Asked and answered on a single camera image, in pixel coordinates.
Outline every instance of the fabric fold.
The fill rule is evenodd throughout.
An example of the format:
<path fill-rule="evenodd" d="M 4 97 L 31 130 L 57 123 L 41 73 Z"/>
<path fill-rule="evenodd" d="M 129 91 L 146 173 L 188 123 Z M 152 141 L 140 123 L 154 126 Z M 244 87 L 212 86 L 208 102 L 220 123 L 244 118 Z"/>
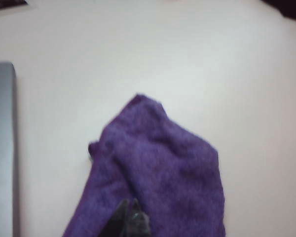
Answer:
<path fill-rule="evenodd" d="M 217 151 L 136 95 L 89 145 L 94 162 L 63 237 L 97 237 L 121 200 L 137 198 L 153 237 L 224 237 Z"/>

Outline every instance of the microfiber towel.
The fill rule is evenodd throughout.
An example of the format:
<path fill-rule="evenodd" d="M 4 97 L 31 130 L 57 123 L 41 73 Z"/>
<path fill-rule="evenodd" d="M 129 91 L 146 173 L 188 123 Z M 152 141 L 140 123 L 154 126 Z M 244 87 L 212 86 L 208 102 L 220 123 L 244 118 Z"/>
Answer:
<path fill-rule="evenodd" d="M 136 198 L 153 237 L 224 237 L 217 151 L 136 95 L 89 145 L 93 165 L 63 237 L 97 237 L 121 200 Z"/>

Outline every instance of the dark object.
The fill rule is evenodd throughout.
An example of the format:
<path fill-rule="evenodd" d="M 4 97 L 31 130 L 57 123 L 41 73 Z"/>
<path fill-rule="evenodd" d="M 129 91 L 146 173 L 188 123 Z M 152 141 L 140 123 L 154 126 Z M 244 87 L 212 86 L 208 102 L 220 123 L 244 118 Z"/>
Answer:
<path fill-rule="evenodd" d="M 0 0 L 0 9 L 27 4 L 24 0 Z"/>
<path fill-rule="evenodd" d="M 0 63 L 0 237 L 18 237 L 19 189 L 15 71 Z"/>
<path fill-rule="evenodd" d="M 218 153 L 161 104 L 135 96 L 89 152 L 92 169 L 64 237 L 97 237 L 120 201 L 134 198 L 153 237 L 225 236 Z"/>
<path fill-rule="evenodd" d="M 280 10 L 283 16 L 296 19 L 296 0 L 262 0 Z"/>
<path fill-rule="evenodd" d="M 130 213 L 128 204 L 126 199 L 121 201 L 98 237 L 151 237 L 149 218 L 141 211 L 137 199 Z"/>

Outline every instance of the fabric texture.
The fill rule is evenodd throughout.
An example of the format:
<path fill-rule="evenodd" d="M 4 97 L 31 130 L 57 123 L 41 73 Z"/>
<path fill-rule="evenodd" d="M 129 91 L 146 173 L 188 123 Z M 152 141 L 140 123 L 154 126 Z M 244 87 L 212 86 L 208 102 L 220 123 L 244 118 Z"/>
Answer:
<path fill-rule="evenodd" d="M 136 95 L 89 145 L 94 162 L 63 237 L 97 237 L 121 200 L 137 198 L 153 237 L 224 237 L 218 153 Z"/>

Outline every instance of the white surface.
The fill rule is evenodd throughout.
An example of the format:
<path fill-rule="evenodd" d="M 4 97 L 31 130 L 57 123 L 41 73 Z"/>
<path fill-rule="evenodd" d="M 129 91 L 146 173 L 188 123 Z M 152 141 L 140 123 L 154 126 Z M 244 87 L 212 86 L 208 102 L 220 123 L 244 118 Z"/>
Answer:
<path fill-rule="evenodd" d="M 227 236 L 296 237 L 296 21 L 259 0 L 30 3 L 0 12 L 22 237 L 61 236 L 88 142 L 136 92 L 218 149 Z"/>

